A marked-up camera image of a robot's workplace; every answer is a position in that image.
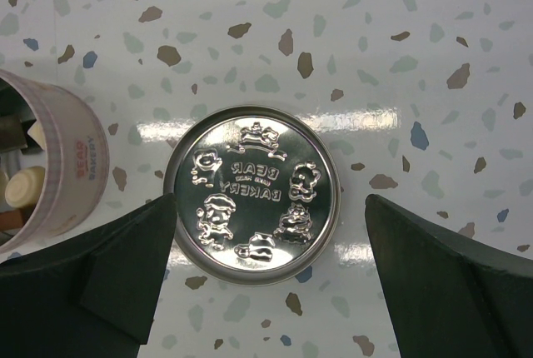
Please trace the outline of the dark brown square chocolate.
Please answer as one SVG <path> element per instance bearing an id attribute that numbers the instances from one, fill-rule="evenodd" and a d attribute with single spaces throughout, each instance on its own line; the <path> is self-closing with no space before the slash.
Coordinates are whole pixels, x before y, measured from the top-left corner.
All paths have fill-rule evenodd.
<path id="1" fill-rule="evenodd" d="M 26 132 L 17 115 L 1 117 L 0 152 L 10 152 L 27 148 Z"/>

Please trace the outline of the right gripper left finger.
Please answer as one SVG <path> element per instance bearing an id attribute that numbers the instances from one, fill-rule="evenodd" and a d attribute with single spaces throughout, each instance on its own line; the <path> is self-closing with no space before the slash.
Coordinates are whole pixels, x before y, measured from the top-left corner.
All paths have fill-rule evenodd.
<path id="1" fill-rule="evenodd" d="M 166 194 L 1 265 L 3 357 L 135 357 L 148 342 L 177 223 Z"/>

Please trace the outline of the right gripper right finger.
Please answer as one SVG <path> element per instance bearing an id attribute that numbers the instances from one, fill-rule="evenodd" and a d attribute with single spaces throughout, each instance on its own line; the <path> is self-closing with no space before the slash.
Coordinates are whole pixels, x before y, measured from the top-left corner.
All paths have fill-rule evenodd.
<path id="1" fill-rule="evenodd" d="M 530 357 L 532 262 L 366 198 L 366 229 L 403 357 Z"/>

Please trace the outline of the round metal tin lid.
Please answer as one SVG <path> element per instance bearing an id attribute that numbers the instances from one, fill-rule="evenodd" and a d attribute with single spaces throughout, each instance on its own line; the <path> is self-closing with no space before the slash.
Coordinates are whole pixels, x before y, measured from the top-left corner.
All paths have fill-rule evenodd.
<path id="1" fill-rule="evenodd" d="M 326 248 L 341 185 L 319 136 L 273 107 L 222 109 L 190 127 L 167 164 L 175 241 L 193 264 L 242 286 L 285 281 Z"/>

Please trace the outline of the round metal tin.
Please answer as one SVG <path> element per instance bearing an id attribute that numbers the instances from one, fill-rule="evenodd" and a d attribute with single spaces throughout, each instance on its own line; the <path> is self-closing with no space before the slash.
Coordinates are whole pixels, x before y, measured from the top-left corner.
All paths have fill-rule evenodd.
<path id="1" fill-rule="evenodd" d="M 1 153 L 9 180 L 20 170 L 45 168 L 41 196 L 23 228 L 1 232 L 1 251 L 49 239 L 82 223 L 107 184 L 109 151 L 105 132 L 92 109 L 64 88 L 1 72 L 1 117 L 17 115 L 40 122 L 46 150 Z"/>

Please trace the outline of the tan square chocolate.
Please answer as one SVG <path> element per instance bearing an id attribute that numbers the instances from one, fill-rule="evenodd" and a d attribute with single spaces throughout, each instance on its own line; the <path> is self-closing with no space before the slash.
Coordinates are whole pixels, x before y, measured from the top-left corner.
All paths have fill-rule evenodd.
<path id="1" fill-rule="evenodd" d="M 45 151 L 46 140 L 40 122 L 37 120 L 29 120 L 25 121 L 22 125 L 26 132 L 26 153 L 32 154 L 39 151 Z"/>

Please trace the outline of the white swirl oval chocolate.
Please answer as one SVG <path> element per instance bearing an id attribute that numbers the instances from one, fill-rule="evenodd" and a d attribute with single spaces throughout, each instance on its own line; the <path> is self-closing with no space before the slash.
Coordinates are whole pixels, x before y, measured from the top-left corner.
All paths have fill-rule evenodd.
<path id="1" fill-rule="evenodd" d="M 6 203 L 13 208 L 36 206 L 44 180 L 44 167 L 28 167 L 18 171 L 6 185 L 4 193 Z"/>

